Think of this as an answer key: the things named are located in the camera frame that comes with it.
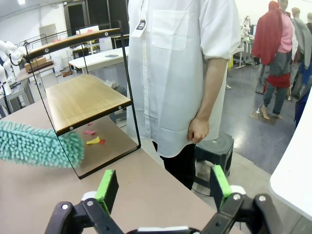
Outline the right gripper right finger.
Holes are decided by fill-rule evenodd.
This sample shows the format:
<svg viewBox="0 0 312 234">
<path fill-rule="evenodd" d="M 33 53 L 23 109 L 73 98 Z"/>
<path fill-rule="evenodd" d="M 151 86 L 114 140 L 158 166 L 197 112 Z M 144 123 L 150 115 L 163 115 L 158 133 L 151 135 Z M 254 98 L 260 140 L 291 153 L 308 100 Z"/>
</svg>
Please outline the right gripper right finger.
<svg viewBox="0 0 312 234">
<path fill-rule="evenodd" d="M 217 212 L 200 234 L 229 234 L 236 223 L 245 223 L 251 234 L 284 234 L 272 198 L 257 194 L 250 198 L 234 192 L 219 165 L 210 170 L 210 190 Z"/>
</svg>

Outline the teal microfibre duster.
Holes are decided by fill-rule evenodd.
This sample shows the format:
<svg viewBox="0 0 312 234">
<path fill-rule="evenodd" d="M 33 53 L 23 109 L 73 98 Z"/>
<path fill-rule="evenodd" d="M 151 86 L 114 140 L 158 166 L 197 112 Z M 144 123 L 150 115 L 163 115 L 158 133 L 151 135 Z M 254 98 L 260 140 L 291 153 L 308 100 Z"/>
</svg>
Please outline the teal microfibre duster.
<svg viewBox="0 0 312 234">
<path fill-rule="evenodd" d="M 0 160 L 31 166 L 71 168 L 79 166 L 83 159 L 83 140 L 76 132 L 57 136 L 52 129 L 0 121 Z"/>
</svg>

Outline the person's left forearm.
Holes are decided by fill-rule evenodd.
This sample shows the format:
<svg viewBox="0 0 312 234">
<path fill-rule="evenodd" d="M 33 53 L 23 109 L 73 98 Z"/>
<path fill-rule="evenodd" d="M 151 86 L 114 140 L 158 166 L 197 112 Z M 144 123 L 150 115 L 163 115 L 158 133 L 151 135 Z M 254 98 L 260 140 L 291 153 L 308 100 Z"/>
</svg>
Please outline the person's left forearm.
<svg viewBox="0 0 312 234">
<path fill-rule="evenodd" d="M 196 120 L 208 122 L 224 80 L 227 64 L 228 60 L 224 58 L 208 59 L 204 92 Z"/>
</svg>

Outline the person's left hand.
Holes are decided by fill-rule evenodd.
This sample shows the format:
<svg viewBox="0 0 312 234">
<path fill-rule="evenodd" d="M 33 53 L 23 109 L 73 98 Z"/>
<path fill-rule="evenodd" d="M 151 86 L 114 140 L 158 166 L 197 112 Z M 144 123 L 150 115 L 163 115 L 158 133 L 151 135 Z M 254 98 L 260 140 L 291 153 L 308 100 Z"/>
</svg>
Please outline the person's left hand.
<svg viewBox="0 0 312 234">
<path fill-rule="evenodd" d="M 202 141 L 209 133 L 209 120 L 195 117 L 189 125 L 187 140 L 193 144 Z"/>
</svg>

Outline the person's black trousers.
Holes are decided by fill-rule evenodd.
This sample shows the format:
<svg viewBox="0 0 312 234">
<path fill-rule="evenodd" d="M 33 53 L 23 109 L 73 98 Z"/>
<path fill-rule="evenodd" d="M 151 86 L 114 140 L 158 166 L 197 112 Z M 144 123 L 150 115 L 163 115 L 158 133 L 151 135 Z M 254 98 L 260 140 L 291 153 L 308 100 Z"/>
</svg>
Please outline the person's black trousers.
<svg viewBox="0 0 312 234">
<path fill-rule="evenodd" d="M 195 144 L 158 144 L 153 146 L 163 160 L 165 169 L 189 190 L 195 180 Z"/>
</svg>

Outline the large white table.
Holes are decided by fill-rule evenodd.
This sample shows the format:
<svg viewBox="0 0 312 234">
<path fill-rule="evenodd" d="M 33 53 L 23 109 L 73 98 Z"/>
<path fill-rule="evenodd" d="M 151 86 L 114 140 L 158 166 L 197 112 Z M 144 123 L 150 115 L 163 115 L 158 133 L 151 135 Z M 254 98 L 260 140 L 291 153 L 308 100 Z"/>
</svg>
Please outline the large white table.
<svg viewBox="0 0 312 234">
<path fill-rule="evenodd" d="M 312 95 L 270 178 L 270 190 L 277 199 L 312 221 Z"/>
</svg>

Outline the person in white coat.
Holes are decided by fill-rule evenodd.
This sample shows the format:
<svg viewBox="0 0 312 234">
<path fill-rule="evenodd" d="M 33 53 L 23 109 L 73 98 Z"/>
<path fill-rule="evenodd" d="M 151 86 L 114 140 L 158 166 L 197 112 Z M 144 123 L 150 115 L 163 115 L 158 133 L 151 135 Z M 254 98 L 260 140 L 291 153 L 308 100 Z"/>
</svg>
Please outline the person in white coat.
<svg viewBox="0 0 312 234">
<path fill-rule="evenodd" d="M 230 59 L 240 44 L 235 0 L 129 0 L 130 35 L 140 19 L 140 38 L 129 37 L 128 69 L 137 125 L 158 144 L 187 140 L 203 97 L 207 62 Z"/>
</svg>

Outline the blue hanging garment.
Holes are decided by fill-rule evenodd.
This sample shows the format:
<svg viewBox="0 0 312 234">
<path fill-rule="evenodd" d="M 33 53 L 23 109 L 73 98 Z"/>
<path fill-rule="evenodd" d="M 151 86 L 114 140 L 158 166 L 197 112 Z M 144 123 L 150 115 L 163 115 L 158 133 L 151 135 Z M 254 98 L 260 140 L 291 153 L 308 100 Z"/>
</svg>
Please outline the blue hanging garment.
<svg viewBox="0 0 312 234">
<path fill-rule="evenodd" d="M 295 127 L 298 126 L 303 111 L 305 109 L 310 90 L 312 88 L 312 61 L 306 69 L 304 64 L 301 64 L 298 70 L 298 77 L 295 82 L 292 94 L 299 95 L 299 99 L 295 104 Z"/>
</svg>

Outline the grey metal cart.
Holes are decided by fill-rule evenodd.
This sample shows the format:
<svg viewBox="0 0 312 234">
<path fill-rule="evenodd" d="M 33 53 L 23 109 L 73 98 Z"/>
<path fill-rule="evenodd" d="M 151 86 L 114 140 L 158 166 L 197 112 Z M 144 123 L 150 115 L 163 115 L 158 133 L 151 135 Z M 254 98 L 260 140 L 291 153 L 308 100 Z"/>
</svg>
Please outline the grey metal cart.
<svg viewBox="0 0 312 234">
<path fill-rule="evenodd" d="M 9 95 L 3 95 L 0 88 L 0 118 L 19 111 L 35 103 L 31 93 L 29 79 L 17 82 Z"/>
</svg>

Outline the white background table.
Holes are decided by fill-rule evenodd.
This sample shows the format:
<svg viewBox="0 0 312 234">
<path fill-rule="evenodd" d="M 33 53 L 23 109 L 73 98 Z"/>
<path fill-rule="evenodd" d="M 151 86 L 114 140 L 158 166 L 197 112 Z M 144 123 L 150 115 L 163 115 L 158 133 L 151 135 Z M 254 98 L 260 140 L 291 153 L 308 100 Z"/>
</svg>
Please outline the white background table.
<svg viewBox="0 0 312 234">
<path fill-rule="evenodd" d="M 116 54 L 116 58 L 106 58 L 106 55 Z M 83 74 L 87 74 L 93 70 L 110 67 L 124 62 L 123 49 L 112 49 L 104 52 L 88 55 L 68 61 L 69 65 L 75 69 L 81 69 Z"/>
</svg>

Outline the cardboard box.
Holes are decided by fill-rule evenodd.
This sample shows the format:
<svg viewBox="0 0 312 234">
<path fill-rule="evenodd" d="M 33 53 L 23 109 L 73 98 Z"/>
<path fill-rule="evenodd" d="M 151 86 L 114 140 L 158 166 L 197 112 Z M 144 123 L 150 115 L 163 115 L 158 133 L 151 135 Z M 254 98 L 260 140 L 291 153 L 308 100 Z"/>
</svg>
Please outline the cardboard box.
<svg viewBox="0 0 312 234">
<path fill-rule="evenodd" d="M 26 63 L 24 68 L 26 71 L 30 71 L 30 70 L 35 69 L 36 67 L 42 66 L 46 62 L 47 62 L 46 57 L 36 58 L 36 59 L 31 60 L 29 63 Z"/>
</svg>

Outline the mannequin in red hoodie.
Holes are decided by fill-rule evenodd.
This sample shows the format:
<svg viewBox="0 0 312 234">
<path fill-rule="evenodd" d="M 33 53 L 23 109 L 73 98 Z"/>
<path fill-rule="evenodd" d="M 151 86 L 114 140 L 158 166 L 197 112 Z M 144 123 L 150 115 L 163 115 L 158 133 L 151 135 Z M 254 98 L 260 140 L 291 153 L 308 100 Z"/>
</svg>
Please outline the mannequin in red hoodie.
<svg viewBox="0 0 312 234">
<path fill-rule="evenodd" d="M 253 55 L 269 67 L 261 113 L 269 119 L 267 107 L 276 92 L 273 114 L 282 119 L 281 110 L 290 88 L 290 69 L 293 59 L 293 25 L 286 13 L 288 0 L 269 3 L 269 10 L 259 18 L 254 38 Z"/>
</svg>

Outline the white name badge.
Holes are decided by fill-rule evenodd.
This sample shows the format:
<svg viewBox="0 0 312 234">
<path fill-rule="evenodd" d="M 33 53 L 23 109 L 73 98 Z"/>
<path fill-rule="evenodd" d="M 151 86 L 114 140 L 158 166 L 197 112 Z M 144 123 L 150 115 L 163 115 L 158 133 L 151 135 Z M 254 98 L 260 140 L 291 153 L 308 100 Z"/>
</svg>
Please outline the white name badge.
<svg viewBox="0 0 312 234">
<path fill-rule="evenodd" d="M 146 19 L 140 19 L 130 36 L 134 38 L 140 38 L 143 35 L 146 24 Z"/>
</svg>

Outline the mannequin base plate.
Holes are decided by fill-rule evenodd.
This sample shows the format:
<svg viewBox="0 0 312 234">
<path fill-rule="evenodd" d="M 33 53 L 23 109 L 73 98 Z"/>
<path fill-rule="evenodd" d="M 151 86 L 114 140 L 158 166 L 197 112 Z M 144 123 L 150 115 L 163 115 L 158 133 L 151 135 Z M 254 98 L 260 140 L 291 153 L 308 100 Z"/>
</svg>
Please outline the mannequin base plate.
<svg viewBox="0 0 312 234">
<path fill-rule="evenodd" d="M 252 112 L 249 114 L 249 117 L 271 126 L 274 126 L 277 123 L 277 121 L 280 120 L 276 115 L 271 114 L 268 114 L 268 117 L 270 119 L 265 119 L 259 108 L 253 109 Z"/>
</svg>

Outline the black frame wooden shelf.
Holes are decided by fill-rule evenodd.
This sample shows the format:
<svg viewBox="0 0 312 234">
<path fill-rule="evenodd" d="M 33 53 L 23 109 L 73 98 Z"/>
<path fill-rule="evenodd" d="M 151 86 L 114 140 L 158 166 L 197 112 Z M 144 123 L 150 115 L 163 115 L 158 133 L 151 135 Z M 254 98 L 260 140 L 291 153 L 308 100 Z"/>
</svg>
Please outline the black frame wooden shelf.
<svg viewBox="0 0 312 234">
<path fill-rule="evenodd" d="M 130 137 L 110 117 L 115 112 L 135 109 L 124 42 L 121 48 L 127 74 L 126 96 L 90 73 L 44 90 L 46 98 L 42 100 L 43 106 L 56 135 L 59 137 L 76 132 L 83 140 L 84 159 L 79 166 L 72 167 L 79 179 L 84 179 L 141 148 L 138 129 L 135 130 L 136 137 Z M 96 133 L 87 135 L 84 134 L 86 130 Z M 105 143 L 86 144 L 96 137 L 104 139 Z"/>
</svg>

